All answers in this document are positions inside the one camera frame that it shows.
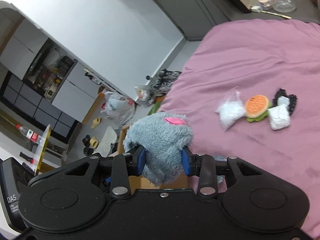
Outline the grey fluffy plush toy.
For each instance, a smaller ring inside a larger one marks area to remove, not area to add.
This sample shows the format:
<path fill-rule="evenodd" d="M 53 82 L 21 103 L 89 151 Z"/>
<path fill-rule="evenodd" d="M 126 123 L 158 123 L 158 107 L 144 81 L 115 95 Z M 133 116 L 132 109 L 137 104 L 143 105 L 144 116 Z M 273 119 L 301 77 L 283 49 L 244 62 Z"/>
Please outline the grey fluffy plush toy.
<path fill-rule="evenodd" d="M 156 186 L 173 183 L 182 173 L 182 150 L 190 146 L 193 130 L 185 115 L 158 112 L 134 122 L 123 141 L 125 151 L 146 150 L 142 176 Z"/>

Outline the clear bag white filling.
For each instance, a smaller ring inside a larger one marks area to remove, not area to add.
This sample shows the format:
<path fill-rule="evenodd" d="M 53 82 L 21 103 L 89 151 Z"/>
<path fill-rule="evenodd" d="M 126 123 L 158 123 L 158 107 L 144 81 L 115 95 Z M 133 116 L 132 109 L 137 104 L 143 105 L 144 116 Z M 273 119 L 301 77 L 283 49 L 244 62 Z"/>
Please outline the clear bag white filling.
<path fill-rule="evenodd" d="M 239 87 L 231 89 L 215 110 L 219 115 L 220 124 L 224 131 L 230 129 L 236 121 L 246 115 L 245 105 L 240 95 Z"/>

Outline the black lace fabric piece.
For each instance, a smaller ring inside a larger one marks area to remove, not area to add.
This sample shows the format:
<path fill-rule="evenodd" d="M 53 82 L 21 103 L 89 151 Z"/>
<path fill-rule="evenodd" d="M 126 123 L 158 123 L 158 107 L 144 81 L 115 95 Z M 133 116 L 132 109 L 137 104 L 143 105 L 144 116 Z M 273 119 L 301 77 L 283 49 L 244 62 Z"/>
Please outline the black lace fabric piece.
<path fill-rule="evenodd" d="M 289 111 L 289 115 L 292 115 L 296 105 L 297 105 L 297 96 L 295 94 L 290 94 L 288 95 L 286 93 L 285 89 L 278 89 L 276 94 L 274 95 L 274 98 L 272 100 L 272 106 L 280 106 L 280 105 L 285 105 L 287 106 L 287 110 Z"/>

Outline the white wrapped soft packet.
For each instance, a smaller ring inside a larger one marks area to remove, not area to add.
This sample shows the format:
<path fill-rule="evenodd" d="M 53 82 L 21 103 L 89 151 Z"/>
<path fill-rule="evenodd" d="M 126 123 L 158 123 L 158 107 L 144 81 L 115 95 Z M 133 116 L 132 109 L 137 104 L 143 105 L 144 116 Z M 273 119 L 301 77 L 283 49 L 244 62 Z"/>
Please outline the white wrapped soft packet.
<path fill-rule="evenodd" d="M 268 119 L 271 128 L 274 131 L 284 129 L 290 126 L 290 115 L 288 106 L 285 104 L 268 109 Z"/>

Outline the cardboard box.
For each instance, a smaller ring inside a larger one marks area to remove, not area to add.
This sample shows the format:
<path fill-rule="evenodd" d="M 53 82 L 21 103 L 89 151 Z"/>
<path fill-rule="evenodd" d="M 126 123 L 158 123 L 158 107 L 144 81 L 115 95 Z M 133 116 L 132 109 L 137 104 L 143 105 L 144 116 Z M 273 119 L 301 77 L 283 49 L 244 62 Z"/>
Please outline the cardboard box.
<path fill-rule="evenodd" d="M 118 146 L 116 152 L 110 154 L 110 156 L 114 157 L 118 154 L 124 153 L 123 141 L 126 137 L 127 130 L 130 125 L 123 127 L 119 134 Z M 176 181 L 170 184 L 164 184 L 160 186 L 155 186 L 149 180 L 144 177 L 129 177 L 131 192 L 134 192 L 136 189 L 185 189 L 188 188 L 188 177 L 186 175 L 181 174 Z"/>

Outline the white towel on floor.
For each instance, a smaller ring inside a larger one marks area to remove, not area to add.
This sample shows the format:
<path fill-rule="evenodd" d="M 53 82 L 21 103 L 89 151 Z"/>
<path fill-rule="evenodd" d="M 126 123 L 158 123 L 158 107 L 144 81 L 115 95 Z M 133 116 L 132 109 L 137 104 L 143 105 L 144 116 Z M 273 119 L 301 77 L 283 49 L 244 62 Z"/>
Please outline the white towel on floor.
<path fill-rule="evenodd" d="M 117 138 L 118 136 L 115 130 L 111 126 L 108 126 L 95 151 L 98 152 L 102 157 L 107 157 L 110 153 L 111 146 L 117 142 Z"/>

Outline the plastic water bottle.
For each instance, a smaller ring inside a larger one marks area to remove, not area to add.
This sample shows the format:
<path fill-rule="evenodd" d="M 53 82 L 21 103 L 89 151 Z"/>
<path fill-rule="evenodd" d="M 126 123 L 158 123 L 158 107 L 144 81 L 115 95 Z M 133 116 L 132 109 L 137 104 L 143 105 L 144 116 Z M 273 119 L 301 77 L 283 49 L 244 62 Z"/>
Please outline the plastic water bottle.
<path fill-rule="evenodd" d="M 16 128 L 20 131 L 22 135 L 24 135 L 27 139 L 32 141 L 33 143 L 40 144 L 42 141 L 42 137 L 34 132 L 32 129 L 29 129 L 25 126 L 22 126 L 20 124 L 16 125 Z"/>

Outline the yellow slipper near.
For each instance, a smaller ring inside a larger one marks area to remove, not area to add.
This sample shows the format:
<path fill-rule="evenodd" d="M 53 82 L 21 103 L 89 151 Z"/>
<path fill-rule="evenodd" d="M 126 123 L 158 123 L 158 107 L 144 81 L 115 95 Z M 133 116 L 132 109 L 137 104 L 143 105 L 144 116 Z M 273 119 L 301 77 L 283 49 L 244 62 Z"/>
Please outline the yellow slipper near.
<path fill-rule="evenodd" d="M 96 137 L 91 137 L 89 144 L 93 149 L 96 149 L 99 146 L 99 140 Z"/>

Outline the white plastic shopping bag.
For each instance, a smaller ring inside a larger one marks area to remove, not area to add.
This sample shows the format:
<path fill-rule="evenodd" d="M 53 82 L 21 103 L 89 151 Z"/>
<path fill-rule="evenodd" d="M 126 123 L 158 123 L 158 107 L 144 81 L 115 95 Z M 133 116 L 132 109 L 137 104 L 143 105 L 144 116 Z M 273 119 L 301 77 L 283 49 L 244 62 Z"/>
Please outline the white plastic shopping bag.
<path fill-rule="evenodd" d="M 105 102 L 100 107 L 100 113 L 121 126 L 126 125 L 136 112 L 136 103 L 127 96 L 116 92 L 106 92 Z"/>

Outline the yellow slipper far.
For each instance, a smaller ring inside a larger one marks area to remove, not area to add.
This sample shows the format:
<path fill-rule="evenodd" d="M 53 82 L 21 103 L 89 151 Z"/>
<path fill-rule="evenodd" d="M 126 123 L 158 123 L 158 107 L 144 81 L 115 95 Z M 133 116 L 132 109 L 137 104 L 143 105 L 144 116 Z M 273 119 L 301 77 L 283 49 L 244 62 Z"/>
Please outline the yellow slipper far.
<path fill-rule="evenodd" d="M 95 129 L 95 128 L 98 127 L 100 124 L 101 124 L 101 117 L 95 118 L 95 119 L 92 121 L 91 129 Z"/>

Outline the clear bag with trash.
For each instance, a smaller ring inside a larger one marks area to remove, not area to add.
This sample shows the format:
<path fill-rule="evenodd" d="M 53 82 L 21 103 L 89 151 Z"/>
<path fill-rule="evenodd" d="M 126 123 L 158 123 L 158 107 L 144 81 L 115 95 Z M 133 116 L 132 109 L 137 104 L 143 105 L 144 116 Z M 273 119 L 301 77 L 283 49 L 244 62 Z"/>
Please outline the clear bag with trash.
<path fill-rule="evenodd" d="M 137 94 L 136 103 L 138 103 L 141 106 L 149 107 L 156 100 L 155 93 L 149 86 L 135 86 L 135 92 Z"/>

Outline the grey sneaker pair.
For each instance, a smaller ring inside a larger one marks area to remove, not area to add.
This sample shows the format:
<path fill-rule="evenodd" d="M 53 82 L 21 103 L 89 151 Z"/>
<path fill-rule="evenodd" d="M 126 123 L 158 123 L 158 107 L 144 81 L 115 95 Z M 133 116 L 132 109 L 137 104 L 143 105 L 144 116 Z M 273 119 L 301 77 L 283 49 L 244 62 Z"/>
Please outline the grey sneaker pair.
<path fill-rule="evenodd" d="M 160 97 L 166 95 L 180 74 L 180 71 L 162 69 L 150 86 L 155 96 Z"/>

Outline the hamburger plush toy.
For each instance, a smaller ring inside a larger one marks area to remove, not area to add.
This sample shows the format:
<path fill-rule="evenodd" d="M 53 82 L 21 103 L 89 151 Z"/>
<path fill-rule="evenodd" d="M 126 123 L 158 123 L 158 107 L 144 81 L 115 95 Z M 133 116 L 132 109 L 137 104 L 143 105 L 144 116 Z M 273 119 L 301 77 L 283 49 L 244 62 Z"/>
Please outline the hamburger plush toy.
<path fill-rule="evenodd" d="M 246 120 L 248 122 L 260 122 L 268 116 L 268 109 L 272 103 L 264 95 L 255 95 L 245 103 Z"/>

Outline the pink bed sheet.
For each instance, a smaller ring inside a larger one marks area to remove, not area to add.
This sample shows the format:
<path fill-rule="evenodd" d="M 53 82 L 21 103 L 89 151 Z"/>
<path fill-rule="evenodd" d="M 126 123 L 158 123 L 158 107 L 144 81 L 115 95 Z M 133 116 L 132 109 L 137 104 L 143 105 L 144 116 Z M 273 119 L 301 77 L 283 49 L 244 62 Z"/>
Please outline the pink bed sheet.
<path fill-rule="evenodd" d="M 242 101 L 277 90 L 297 97 L 288 128 L 268 120 L 221 127 L 216 109 L 233 91 Z M 161 105 L 185 115 L 191 151 L 235 155 L 302 189 L 310 200 L 303 230 L 319 237 L 319 25 L 299 20 L 232 21 L 215 26 L 185 64 Z"/>

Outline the grey door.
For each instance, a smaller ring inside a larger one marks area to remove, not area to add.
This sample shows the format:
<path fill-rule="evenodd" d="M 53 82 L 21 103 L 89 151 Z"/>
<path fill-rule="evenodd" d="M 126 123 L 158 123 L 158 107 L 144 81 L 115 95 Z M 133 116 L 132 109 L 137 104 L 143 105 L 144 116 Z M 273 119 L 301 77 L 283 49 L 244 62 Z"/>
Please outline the grey door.
<path fill-rule="evenodd" d="M 225 0 L 153 0 L 188 41 L 200 41 L 214 26 L 230 21 Z"/>

